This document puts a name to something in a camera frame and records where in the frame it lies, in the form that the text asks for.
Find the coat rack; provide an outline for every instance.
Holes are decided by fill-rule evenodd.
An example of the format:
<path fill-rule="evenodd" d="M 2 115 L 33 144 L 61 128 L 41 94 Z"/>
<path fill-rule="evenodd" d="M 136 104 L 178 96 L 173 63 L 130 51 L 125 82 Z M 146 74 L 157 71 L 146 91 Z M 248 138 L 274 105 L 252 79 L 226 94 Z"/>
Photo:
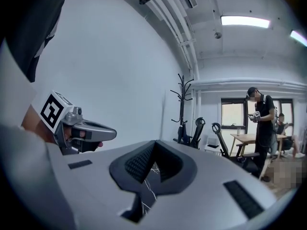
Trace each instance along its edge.
<path fill-rule="evenodd" d="M 190 99 L 186 99 L 186 96 L 189 95 L 187 94 L 187 91 L 189 90 L 189 87 L 191 86 L 191 84 L 189 84 L 188 88 L 186 89 L 186 85 L 193 81 L 194 79 L 186 82 L 186 84 L 184 84 L 184 76 L 182 75 L 182 77 L 180 76 L 180 74 L 178 74 L 178 76 L 180 77 L 181 82 L 179 82 L 178 84 L 181 85 L 181 95 L 179 93 L 177 93 L 176 91 L 171 90 L 171 92 L 176 93 L 178 95 L 179 101 L 180 101 L 180 115 L 179 115 L 179 120 L 175 121 L 174 119 L 172 119 L 172 121 L 179 123 L 180 122 L 180 126 L 178 129 L 178 143 L 181 143 L 181 139 L 183 136 L 183 131 L 185 128 L 185 124 L 187 121 L 183 121 L 183 113 L 184 113 L 184 101 L 191 101 L 193 100 L 193 98 Z"/>

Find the floor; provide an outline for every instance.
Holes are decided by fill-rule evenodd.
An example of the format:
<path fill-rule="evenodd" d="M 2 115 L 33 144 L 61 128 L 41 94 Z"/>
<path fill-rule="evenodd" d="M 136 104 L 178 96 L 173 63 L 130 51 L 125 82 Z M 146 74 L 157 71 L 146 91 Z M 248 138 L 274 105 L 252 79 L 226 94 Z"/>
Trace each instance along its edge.
<path fill-rule="evenodd" d="M 293 160 L 291 153 L 285 154 L 280 159 L 272 161 L 265 173 L 271 181 L 263 183 L 279 199 L 291 189 L 299 187 L 302 178 L 306 178 L 306 172 L 306 157 Z"/>

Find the black rubber pad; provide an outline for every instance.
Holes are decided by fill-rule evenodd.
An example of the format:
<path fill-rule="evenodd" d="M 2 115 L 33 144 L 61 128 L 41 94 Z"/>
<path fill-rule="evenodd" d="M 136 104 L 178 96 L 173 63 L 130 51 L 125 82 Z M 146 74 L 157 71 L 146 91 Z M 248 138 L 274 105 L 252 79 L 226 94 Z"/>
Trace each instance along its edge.
<path fill-rule="evenodd" d="M 76 163 L 69 163 L 68 167 L 70 167 L 71 170 L 76 169 L 76 168 L 80 168 L 86 165 L 91 164 L 92 162 L 90 160 L 83 160 L 80 162 L 76 162 Z"/>
<path fill-rule="evenodd" d="M 224 186 L 248 219 L 252 219 L 263 211 L 263 208 L 237 181 L 224 183 Z"/>

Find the hand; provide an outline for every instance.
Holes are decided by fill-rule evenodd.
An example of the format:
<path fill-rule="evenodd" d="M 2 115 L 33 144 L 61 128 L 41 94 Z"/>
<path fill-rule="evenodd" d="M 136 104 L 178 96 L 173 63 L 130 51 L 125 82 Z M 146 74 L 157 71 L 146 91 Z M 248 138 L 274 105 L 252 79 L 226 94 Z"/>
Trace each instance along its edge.
<path fill-rule="evenodd" d="M 63 129 L 64 129 L 65 140 L 71 139 L 72 138 L 72 136 L 71 136 L 71 127 L 64 126 Z M 85 131 L 80 130 L 80 137 L 81 138 L 85 137 Z M 103 145 L 104 144 L 102 142 L 100 142 L 98 144 L 98 147 L 102 147 Z"/>

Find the wooden table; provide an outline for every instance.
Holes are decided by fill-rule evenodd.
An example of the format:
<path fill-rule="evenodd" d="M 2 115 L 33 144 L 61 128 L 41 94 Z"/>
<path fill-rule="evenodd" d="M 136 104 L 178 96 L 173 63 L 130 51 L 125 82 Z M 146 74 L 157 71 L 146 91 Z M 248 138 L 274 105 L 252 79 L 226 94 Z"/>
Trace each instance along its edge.
<path fill-rule="evenodd" d="M 231 147 L 229 156 L 231 156 L 236 139 L 242 143 L 247 143 L 247 144 L 255 144 L 256 142 L 256 134 L 243 134 L 239 136 L 237 134 L 230 134 L 230 135 L 234 137 L 234 141 L 232 143 L 232 147 Z M 282 139 L 285 139 L 285 138 L 287 138 L 287 136 L 277 135 L 277 140 L 279 141 L 279 147 L 278 147 L 279 153 L 278 153 L 277 158 L 280 158 L 280 155 L 282 153 L 282 146 L 283 146 L 283 143 L 281 141 Z M 244 149 L 245 149 L 245 146 L 242 147 L 241 155 L 244 153 Z"/>

